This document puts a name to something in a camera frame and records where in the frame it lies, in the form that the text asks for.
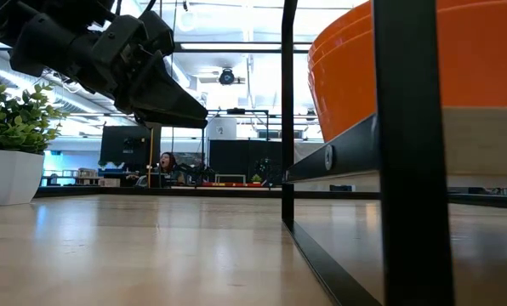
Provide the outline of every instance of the green leaves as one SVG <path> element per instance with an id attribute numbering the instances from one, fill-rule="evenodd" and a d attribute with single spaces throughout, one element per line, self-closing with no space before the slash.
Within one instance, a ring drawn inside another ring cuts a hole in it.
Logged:
<path id="1" fill-rule="evenodd" d="M 67 115 L 49 103 L 44 92 L 53 88 L 50 84 L 36 84 L 33 93 L 23 91 L 22 102 L 18 102 L 18 97 L 10 98 L 6 90 L 6 85 L 0 83 L 0 150 L 43 153 L 48 142 L 60 135 L 60 120 Z"/>

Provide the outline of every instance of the black metal frame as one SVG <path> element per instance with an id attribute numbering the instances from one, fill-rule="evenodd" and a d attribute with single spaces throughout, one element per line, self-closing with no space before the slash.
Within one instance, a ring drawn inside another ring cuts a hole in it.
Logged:
<path id="1" fill-rule="evenodd" d="M 282 131 L 287 136 L 282 138 L 282 159 L 289 169 L 284 178 L 379 170 L 385 305 L 454 305 L 436 0 L 372 1 L 377 113 L 338 136 L 338 143 L 327 144 L 293 166 L 293 137 L 288 134 L 293 131 L 289 114 L 293 114 L 296 8 L 297 0 L 286 0 L 282 17 Z M 324 161 L 324 165 L 309 163 L 309 158 Z M 418 205 L 422 218 L 415 216 Z M 293 221 L 291 184 L 284 185 L 282 192 L 282 221 L 333 301 L 350 304 L 346 297 L 358 294 L 359 289 L 332 288 L 349 281 L 350 275 L 335 275 L 339 266 L 328 259 L 316 261 L 325 251 L 307 242 L 308 234 Z"/>

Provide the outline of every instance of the potted plant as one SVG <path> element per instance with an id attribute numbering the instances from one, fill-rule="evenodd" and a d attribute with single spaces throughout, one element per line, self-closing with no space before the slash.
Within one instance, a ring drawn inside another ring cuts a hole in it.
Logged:
<path id="1" fill-rule="evenodd" d="M 258 174 L 252 177 L 252 183 L 254 184 L 261 184 L 261 181 L 263 181 L 263 179 Z"/>
<path id="2" fill-rule="evenodd" d="M 28 203 L 36 194 L 43 171 L 43 151 L 59 134 L 66 113 L 48 103 L 48 84 L 35 85 L 15 98 L 0 82 L 0 205 Z"/>

